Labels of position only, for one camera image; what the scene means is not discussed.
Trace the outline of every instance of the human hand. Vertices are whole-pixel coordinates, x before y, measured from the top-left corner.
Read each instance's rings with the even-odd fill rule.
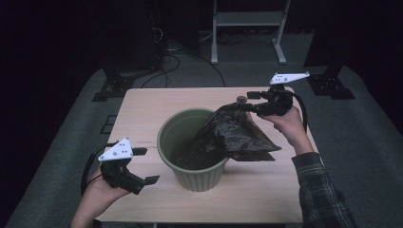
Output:
[[[291,144],[297,154],[313,152],[314,148],[305,132],[299,110],[292,106],[283,116],[260,116],[263,120],[274,124],[274,128],[281,132]]]
[[[92,175],[80,201],[71,228],[92,227],[94,219],[99,217],[114,201],[129,194],[122,188],[112,188],[101,175],[101,169]]]

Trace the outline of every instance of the person's left hand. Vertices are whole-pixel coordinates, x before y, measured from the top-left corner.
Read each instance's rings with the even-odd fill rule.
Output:
[[[92,227],[92,222],[99,217],[114,201],[129,194],[122,188],[112,188],[101,175],[101,169],[95,171],[80,201],[71,222],[72,228]]]

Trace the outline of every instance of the wooden table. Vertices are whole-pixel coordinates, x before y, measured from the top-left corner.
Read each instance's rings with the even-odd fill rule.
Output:
[[[161,175],[139,195],[129,194],[112,204],[103,221],[158,223],[290,223],[302,222],[297,174],[291,158],[293,147],[273,124],[252,114],[255,123],[282,150],[271,152],[275,161],[229,160],[221,181],[213,189],[196,193],[184,189],[157,150],[163,123],[178,111],[191,107],[212,110],[236,101],[248,91],[268,87],[140,88],[125,94],[109,142],[128,137],[133,147],[146,147],[145,156],[133,157],[131,173],[145,178]],[[249,103],[262,103],[250,100]],[[308,129],[308,135],[317,151]]]

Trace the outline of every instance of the plaid sleeve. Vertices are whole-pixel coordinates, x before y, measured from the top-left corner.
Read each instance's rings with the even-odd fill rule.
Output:
[[[318,153],[292,158],[299,182],[303,227],[356,227],[354,218],[326,172]]]

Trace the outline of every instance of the black plastic bag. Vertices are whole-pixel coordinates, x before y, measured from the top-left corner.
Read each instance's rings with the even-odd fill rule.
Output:
[[[172,161],[180,168],[199,170],[228,157],[238,162],[274,161],[280,150],[237,103],[220,107],[195,137],[179,148]]]

